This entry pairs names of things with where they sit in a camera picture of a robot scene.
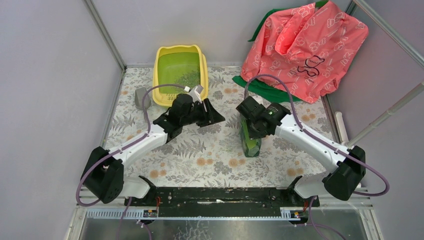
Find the green litter bag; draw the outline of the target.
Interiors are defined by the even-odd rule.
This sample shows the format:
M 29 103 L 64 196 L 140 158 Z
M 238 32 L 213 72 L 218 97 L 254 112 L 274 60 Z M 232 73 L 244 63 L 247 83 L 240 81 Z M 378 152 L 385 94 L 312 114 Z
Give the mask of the green litter bag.
M 240 115 L 240 139 L 243 153 L 247 158 L 254 158 L 260 155 L 262 139 L 252 139 L 249 135 L 249 128 L 246 119 Z

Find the silver metal scoop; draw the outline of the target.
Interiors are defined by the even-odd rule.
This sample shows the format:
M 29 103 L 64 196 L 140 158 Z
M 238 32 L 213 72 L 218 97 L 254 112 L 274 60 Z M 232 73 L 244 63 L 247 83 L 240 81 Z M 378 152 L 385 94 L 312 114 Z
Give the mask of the silver metal scoop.
M 142 111 L 144 120 L 149 123 L 147 120 L 147 109 L 151 106 L 151 98 L 148 90 L 145 87 L 140 87 L 135 90 L 134 104 L 138 110 Z

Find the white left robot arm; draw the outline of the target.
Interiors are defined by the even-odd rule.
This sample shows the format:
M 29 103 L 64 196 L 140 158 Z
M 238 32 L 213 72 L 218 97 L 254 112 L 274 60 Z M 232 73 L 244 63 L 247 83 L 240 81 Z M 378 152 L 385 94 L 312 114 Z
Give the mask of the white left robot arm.
M 124 177 L 124 171 L 148 152 L 161 147 L 179 134 L 183 127 L 196 124 L 200 128 L 213 124 L 214 109 L 208 98 L 194 101 L 188 94 L 179 94 L 171 107 L 150 123 L 145 133 L 112 149 L 96 147 L 90 154 L 76 190 L 80 197 L 85 186 L 98 202 L 108 204 L 118 197 L 143 198 L 149 184 L 140 177 Z

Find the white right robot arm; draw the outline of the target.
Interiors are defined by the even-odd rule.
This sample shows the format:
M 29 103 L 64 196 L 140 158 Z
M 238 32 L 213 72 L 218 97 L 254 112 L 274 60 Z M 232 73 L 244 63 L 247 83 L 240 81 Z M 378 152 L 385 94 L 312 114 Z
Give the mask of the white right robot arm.
M 325 171 L 311 176 L 297 177 L 292 189 L 300 198 L 308 199 L 321 194 L 347 201 L 355 192 L 366 170 L 365 152 L 360 147 L 348 149 L 318 134 L 304 125 L 294 112 L 272 103 L 268 107 L 258 103 L 253 97 L 244 99 L 236 110 L 252 127 L 252 137 L 268 135 L 287 140 L 316 159 Z

